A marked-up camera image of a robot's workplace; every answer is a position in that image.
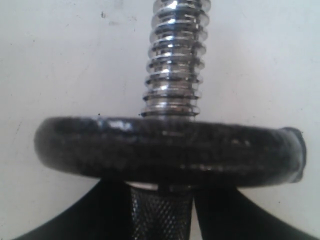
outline black weight plate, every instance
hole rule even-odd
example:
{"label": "black weight plate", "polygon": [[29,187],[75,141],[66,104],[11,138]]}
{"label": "black weight plate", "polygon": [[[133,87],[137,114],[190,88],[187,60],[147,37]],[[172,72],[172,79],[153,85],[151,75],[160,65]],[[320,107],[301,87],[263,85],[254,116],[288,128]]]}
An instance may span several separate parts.
{"label": "black weight plate", "polygon": [[301,179],[294,128],[132,118],[50,118],[35,134],[48,167],[91,177],[176,185],[261,186]]}

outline white wall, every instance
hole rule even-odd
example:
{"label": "white wall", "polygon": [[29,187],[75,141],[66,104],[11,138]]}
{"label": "white wall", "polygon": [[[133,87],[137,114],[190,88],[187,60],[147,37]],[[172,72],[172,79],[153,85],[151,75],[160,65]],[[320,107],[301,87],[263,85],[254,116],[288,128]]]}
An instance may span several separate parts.
{"label": "white wall", "polygon": [[[43,119],[138,117],[153,3],[137,2],[0,1],[0,239],[43,224],[96,183],[39,163]],[[243,192],[320,237],[320,1],[215,0],[210,15],[198,120],[300,128],[303,181]]]}

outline knurled grip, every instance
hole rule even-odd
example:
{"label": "knurled grip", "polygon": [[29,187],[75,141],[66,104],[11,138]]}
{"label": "knurled grip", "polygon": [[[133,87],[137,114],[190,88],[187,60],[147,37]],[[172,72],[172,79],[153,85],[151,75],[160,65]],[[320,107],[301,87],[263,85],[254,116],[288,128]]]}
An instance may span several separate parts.
{"label": "knurled grip", "polygon": [[192,193],[131,188],[133,240],[188,240]]}

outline white surface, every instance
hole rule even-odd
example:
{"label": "white surface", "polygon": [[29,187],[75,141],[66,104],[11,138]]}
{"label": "white surface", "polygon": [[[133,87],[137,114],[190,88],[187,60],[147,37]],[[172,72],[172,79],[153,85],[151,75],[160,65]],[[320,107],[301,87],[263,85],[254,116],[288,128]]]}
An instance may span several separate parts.
{"label": "white surface", "polygon": [[[0,1],[0,239],[43,224],[96,183],[39,163],[43,119],[138,116],[153,3],[136,2]],[[243,192],[320,237],[320,2],[216,0],[210,15],[198,120],[300,128],[303,181]]]}

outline chrome threaded rod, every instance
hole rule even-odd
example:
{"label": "chrome threaded rod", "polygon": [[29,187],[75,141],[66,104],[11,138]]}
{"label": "chrome threaded rod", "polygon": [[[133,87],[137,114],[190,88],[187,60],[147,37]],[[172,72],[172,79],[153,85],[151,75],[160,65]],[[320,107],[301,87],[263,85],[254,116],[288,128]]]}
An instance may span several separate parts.
{"label": "chrome threaded rod", "polygon": [[155,1],[143,117],[190,120],[200,113],[199,72],[205,66],[202,42],[208,36],[210,7],[209,0]]}

